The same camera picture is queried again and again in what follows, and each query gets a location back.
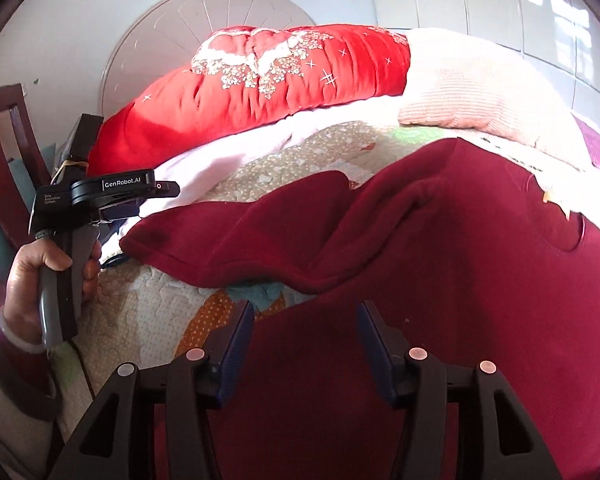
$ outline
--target wooden chair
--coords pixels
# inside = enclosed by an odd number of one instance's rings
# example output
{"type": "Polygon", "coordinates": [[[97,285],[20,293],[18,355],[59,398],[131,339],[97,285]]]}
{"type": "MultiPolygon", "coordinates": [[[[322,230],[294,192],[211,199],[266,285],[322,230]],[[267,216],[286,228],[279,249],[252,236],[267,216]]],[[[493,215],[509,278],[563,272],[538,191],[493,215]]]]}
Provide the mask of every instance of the wooden chair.
{"type": "MultiPolygon", "coordinates": [[[[21,85],[0,87],[0,113],[6,111],[9,112],[18,150],[34,188],[49,184],[51,176],[33,134],[21,85]]],[[[11,176],[1,143],[0,228],[14,250],[31,240],[29,237],[29,211],[11,176]]],[[[0,283],[0,305],[4,303],[5,286],[5,283],[0,283]]]]}

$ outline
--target silver screw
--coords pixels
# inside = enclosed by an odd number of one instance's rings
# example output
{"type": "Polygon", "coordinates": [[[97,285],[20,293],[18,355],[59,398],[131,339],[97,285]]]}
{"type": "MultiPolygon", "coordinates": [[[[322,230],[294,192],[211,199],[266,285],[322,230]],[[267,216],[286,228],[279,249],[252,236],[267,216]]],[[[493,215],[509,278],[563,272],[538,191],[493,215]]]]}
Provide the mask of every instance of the silver screw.
{"type": "Polygon", "coordinates": [[[409,350],[409,357],[416,359],[416,361],[423,361],[427,358],[427,351],[424,348],[414,347],[409,350]]]}
{"type": "Polygon", "coordinates": [[[202,348],[192,348],[187,352],[189,361],[200,361],[205,356],[205,351],[202,348]]]}
{"type": "Polygon", "coordinates": [[[482,370],[486,374],[494,374],[496,373],[496,365],[491,361],[482,361],[480,363],[480,370],[482,370]]]}
{"type": "Polygon", "coordinates": [[[118,375],[120,377],[127,377],[136,370],[136,367],[131,363],[124,363],[118,367],[118,375]]]}

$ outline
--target quilted bedspread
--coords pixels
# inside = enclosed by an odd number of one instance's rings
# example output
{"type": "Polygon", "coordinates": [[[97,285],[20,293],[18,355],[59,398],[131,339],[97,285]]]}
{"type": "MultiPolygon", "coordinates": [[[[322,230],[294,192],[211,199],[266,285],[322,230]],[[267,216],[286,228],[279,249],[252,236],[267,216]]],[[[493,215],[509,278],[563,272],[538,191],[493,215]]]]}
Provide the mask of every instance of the quilted bedspread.
{"type": "MultiPolygon", "coordinates": [[[[523,166],[535,174],[546,200],[558,203],[566,213],[583,212],[600,227],[600,173],[583,176],[530,147],[489,134],[432,126],[382,128],[360,122],[331,126],[299,146],[246,165],[202,200],[251,202],[285,184],[329,170],[343,172],[355,188],[391,163],[444,137],[463,137],[523,166]]],[[[75,339],[94,389],[98,391],[121,362],[151,367],[202,344],[210,330],[228,320],[240,299],[255,303],[257,319],[261,319],[309,296],[281,283],[265,284],[258,290],[239,284],[202,289],[133,260],[104,270],[97,297],[84,310],[75,339]]],[[[52,363],[64,395],[60,425],[67,437],[90,403],[90,394],[71,347],[55,349],[52,363]]]]}

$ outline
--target person's left hand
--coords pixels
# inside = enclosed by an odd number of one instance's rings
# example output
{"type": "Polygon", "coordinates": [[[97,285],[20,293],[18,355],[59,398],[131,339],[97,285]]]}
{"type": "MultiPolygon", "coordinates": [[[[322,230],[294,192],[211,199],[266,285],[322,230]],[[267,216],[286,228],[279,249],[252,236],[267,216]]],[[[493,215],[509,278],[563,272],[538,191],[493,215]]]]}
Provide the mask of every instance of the person's left hand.
{"type": "MultiPolygon", "coordinates": [[[[83,270],[82,297],[90,300],[98,288],[100,272],[100,242],[93,246],[91,259],[83,270]]],[[[72,264],[69,256],[51,240],[42,238],[22,246],[11,266],[7,280],[4,319],[11,331],[22,340],[38,344],[42,341],[42,325],[38,297],[38,273],[46,265],[52,270],[66,270],[72,264]]]]}

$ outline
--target device handle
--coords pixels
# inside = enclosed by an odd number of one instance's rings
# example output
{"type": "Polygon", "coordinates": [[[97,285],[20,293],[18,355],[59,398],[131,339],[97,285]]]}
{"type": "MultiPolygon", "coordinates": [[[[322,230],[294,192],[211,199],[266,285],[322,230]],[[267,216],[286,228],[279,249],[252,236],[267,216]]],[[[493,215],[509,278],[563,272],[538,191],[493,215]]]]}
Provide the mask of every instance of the device handle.
{"type": "Polygon", "coordinates": [[[56,272],[40,267],[38,291],[42,341],[50,349],[78,333],[77,320],[82,304],[82,275],[98,238],[98,228],[85,225],[74,231],[43,233],[73,260],[67,270],[56,272]]]}

